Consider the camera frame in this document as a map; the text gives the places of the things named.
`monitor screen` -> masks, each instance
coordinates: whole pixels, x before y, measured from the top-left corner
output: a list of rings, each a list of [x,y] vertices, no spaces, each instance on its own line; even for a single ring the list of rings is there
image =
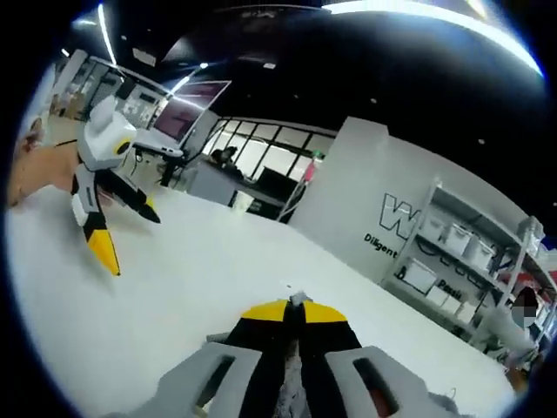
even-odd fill
[[[265,192],[269,196],[273,196],[275,199],[286,202],[296,188],[298,182],[286,177],[284,174],[265,167],[259,176],[257,184],[259,190],[262,192]]]
[[[182,142],[198,118],[229,83],[222,81],[184,84],[169,100],[153,128],[176,139],[178,143]]]
[[[116,91],[116,97],[121,98],[122,100],[127,100],[135,87],[135,82],[131,78],[126,78]]]

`white storage box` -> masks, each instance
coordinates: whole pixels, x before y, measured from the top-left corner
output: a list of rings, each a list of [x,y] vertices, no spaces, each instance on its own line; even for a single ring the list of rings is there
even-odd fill
[[[430,300],[432,303],[434,303],[435,305],[437,305],[438,307],[440,307],[445,303],[445,300],[448,297],[448,295],[449,293],[445,292],[439,287],[434,286],[431,289],[429,289],[426,298]]]
[[[421,226],[421,234],[431,241],[439,241],[445,231],[446,223],[432,214],[427,214]]]
[[[460,303],[460,300],[455,299],[453,296],[447,295],[445,303],[441,305],[441,309],[455,315],[456,312],[459,310],[460,305],[462,305],[462,303]]]
[[[437,275],[416,259],[409,258],[402,280],[426,294],[437,280]]]
[[[486,243],[475,235],[470,239],[464,257],[470,260],[470,264],[478,267],[480,270],[487,270],[489,261],[495,255],[495,250],[490,248]]]
[[[445,245],[453,253],[462,255],[471,238],[472,233],[456,224],[451,224],[446,231]]]
[[[474,305],[468,302],[463,302],[460,309],[456,313],[456,317],[465,324],[469,324],[475,313],[476,307]]]

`window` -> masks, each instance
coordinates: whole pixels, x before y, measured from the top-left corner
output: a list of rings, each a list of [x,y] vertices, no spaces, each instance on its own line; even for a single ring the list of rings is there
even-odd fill
[[[211,137],[209,138],[209,142],[207,142],[207,145],[205,146],[205,148],[203,150],[203,154],[209,155],[209,153],[211,152],[212,146],[215,144],[215,141],[218,139],[218,135],[222,131],[222,127],[226,122],[227,121],[224,120],[224,119],[221,119],[221,120],[218,121],[217,126],[215,127],[215,129],[211,133]]]
[[[277,146],[272,146],[269,148],[269,151],[266,153],[263,161],[261,161],[254,178],[258,179],[265,167],[286,175],[288,170],[290,170],[294,159],[296,159],[296,154],[294,152],[290,152],[284,148],[278,148]]]
[[[239,122],[237,120],[231,120],[228,123],[228,125],[225,127],[225,130],[222,131],[220,135],[217,134],[218,137],[217,143],[215,144],[215,147],[212,149],[213,151],[224,150],[226,148],[226,144],[228,144],[228,141],[230,140],[232,133],[236,129],[236,126],[238,126],[238,123]]]
[[[296,161],[296,164],[292,168],[292,171],[288,177],[290,177],[292,180],[300,181],[305,173],[305,169],[311,161],[311,158],[300,155],[298,161]]]
[[[314,133],[312,135],[312,139],[310,139],[310,142],[306,147],[306,150],[311,152],[320,151],[327,155],[327,153],[329,152],[329,148],[331,148],[331,145],[332,138]]]
[[[250,133],[252,133],[253,126],[255,126],[255,124],[253,124],[252,122],[242,122],[242,125],[240,125],[236,133],[241,133],[242,135],[247,137]]]
[[[283,127],[278,133],[276,142],[302,148],[309,133],[305,131],[297,131],[292,128]]]
[[[238,150],[236,151],[236,154],[232,157],[232,161],[235,160],[236,158],[238,158],[240,152],[242,151],[242,147],[245,144],[245,141],[247,141],[247,137],[245,135],[238,135],[238,133],[236,132],[236,135],[234,135],[232,137],[232,140],[230,141],[230,144],[228,146],[235,146],[236,148],[238,148]]]
[[[267,146],[266,142],[256,139],[250,139],[245,145],[244,151],[236,161],[236,166],[246,177],[251,177]]]
[[[278,128],[276,125],[259,125],[258,129],[253,133],[253,137],[271,140],[275,133],[277,133]]]

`white table surface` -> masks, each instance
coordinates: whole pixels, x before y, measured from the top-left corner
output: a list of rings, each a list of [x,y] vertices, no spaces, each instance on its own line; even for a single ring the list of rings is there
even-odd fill
[[[122,275],[93,258],[66,193],[51,187],[8,214],[13,283],[54,381],[84,416],[127,412],[159,378],[229,331],[250,306],[304,290],[375,345],[451,394],[461,413],[496,416],[513,398],[501,367],[285,226],[159,190],[162,224],[105,210]]]

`metal shelf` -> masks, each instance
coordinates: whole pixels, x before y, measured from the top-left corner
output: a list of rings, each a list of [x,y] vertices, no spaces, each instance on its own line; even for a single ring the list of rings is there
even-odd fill
[[[522,239],[512,233],[506,226],[453,192],[438,186],[433,193],[432,203],[472,224],[474,228],[492,238],[501,246],[522,246]]]
[[[456,316],[450,314],[449,312],[441,309],[438,305],[435,305],[431,302],[423,293],[418,292],[415,288],[410,286],[409,284],[405,283],[403,280],[396,279],[389,282],[389,286],[396,287],[401,292],[406,293],[408,296],[418,300],[423,305],[427,306],[429,309],[434,311],[435,313],[439,314],[446,320],[451,321],[456,327],[464,329],[469,334],[473,334],[475,328],[472,327],[470,324],[466,324],[463,321],[459,320]]]
[[[557,284],[555,284],[553,278],[549,275],[549,272],[540,266],[538,260],[533,257],[528,251],[524,257],[524,263],[522,264],[525,270],[532,274],[535,280],[541,284],[541,286],[553,293],[553,297],[557,297]]]
[[[552,320],[552,318],[550,318],[550,317],[548,317],[546,319],[546,321],[550,321],[550,320]],[[549,332],[548,332],[547,327],[546,327],[546,322],[544,322],[544,325],[540,325],[537,321],[534,321],[534,323],[531,325],[531,327],[536,327],[540,331],[540,334],[538,335],[538,338],[536,338],[536,342],[540,342],[543,337],[545,337],[545,338],[547,338],[548,340],[551,341],[551,337],[549,336]]]
[[[469,273],[472,273],[478,279],[482,279],[488,285],[495,287],[497,290],[501,291],[502,293],[505,292],[506,289],[502,283],[498,283],[494,277],[489,275],[488,272],[482,271],[478,267],[470,264],[470,261],[465,259],[463,256],[453,253],[451,249],[448,248],[442,242],[433,241],[420,232],[418,232],[416,238],[425,241],[428,245],[433,246],[434,248],[438,249],[445,255],[449,256],[452,260],[456,261],[459,265],[463,266]]]

